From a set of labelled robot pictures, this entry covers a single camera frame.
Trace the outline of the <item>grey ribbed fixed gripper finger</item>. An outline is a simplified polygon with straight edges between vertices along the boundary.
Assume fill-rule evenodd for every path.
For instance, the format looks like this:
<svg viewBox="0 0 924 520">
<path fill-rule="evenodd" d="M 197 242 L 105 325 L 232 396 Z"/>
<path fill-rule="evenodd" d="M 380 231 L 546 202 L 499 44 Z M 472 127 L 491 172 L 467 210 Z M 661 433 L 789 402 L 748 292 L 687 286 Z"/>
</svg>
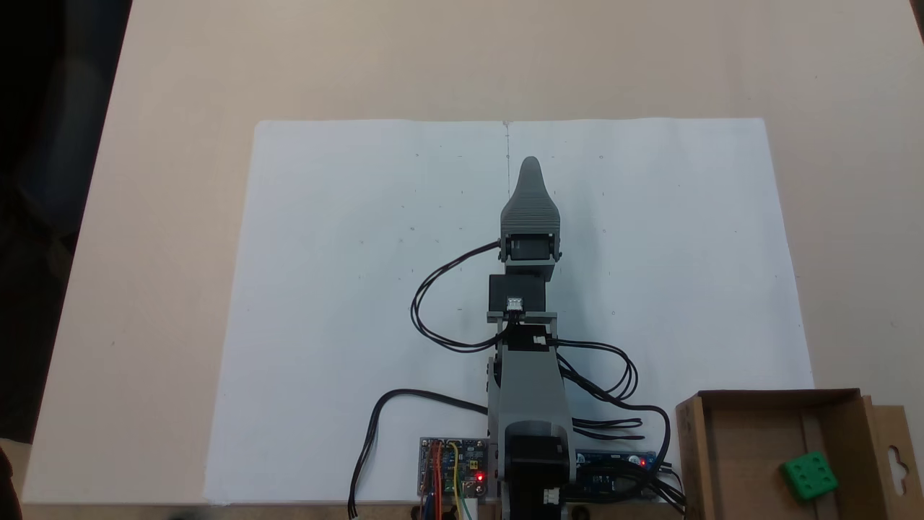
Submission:
<svg viewBox="0 0 924 520">
<path fill-rule="evenodd" d="M 558 235 L 560 226 L 559 210 L 545 187 L 540 161 L 526 157 L 515 190 L 501 211 L 501 235 Z"/>
</svg>

